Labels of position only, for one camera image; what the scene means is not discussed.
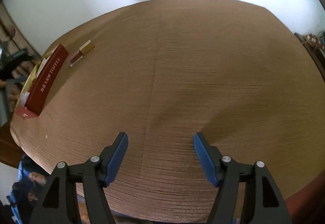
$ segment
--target silver screw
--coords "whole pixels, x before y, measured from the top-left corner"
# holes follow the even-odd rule
[[[222,160],[224,162],[230,162],[231,161],[231,158],[229,156],[225,155],[225,156],[222,156]]]
[[[262,162],[262,161],[258,161],[258,162],[256,163],[256,165],[257,165],[258,167],[260,167],[260,168],[263,168],[263,167],[265,166],[264,162]]]
[[[58,168],[63,168],[65,166],[65,162],[59,162],[58,164],[57,164],[57,167]]]
[[[90,160],[92,162],[98,162],[100,160],[100,158],[98,156],[93,156],[93,157],[90,158]]]

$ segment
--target red surface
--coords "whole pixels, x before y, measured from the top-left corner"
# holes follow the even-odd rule
[[[325,171],[304,188],[286,199],[293,224],[313,223],[321,214],[325,198]]]
[[[68,54],[64,46],[59,44],[31,86],[25,107],[20,107],[15,111],[17,115],[24,119],[40,115],[50,88]]]
[[[80,57],[82,57],[82,53],[78,50],[74,53],[72,53],[71,55],[69,55],[69,61],[70,64],[73,64],[74,62],[76,62]]]

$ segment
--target round table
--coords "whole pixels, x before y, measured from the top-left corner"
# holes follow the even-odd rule
[[[86,161],[126,132],[128,151],[105,190],[111,209],[147,220],[206,220],[217,190],[193,149],[199,131],[237,162],[265,162],[284,198],[325,169],[323,79],[265,8],[142,2],[80,25],[49,49],[62,43],[72,53],[89,39],[95,48],[61,68],[41,115],[14,115],[11,131],[48,172],[59,161]]]

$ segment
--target blue gripper pad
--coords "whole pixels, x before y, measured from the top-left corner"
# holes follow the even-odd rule
[[[129,139],[126,133],[123,134],[120,142],[115,148],[115,151],[107,164],[107,173],[104,182],[109,185],[114,182],[117,172],[120,169],[121,163],[123,161],[124,155],[128,147]]]
[[[216,177],[216,167],[198,134],[194,135],[193,144],[194,150],[196,152],[196,155],[198,156],[198,159],[200,161],[201,167],[203,168],[207,180],[214,187],[217,187],[219,180]]]

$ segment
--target red toffee box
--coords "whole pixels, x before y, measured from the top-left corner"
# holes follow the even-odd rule
[[[47,53],[44,58],[48,58],[48,60],[38,77],[36,77],[37,71],[42,62],[39,61],[35,65],[17,101],[15,114],[23,119],[34,118],[41,114],[46,97],[68,54],[68,51],[62,44],[59,44],[55,49]],[[21,97],[25,92],[29,92],[29,96],[25,105],[22,106]]]

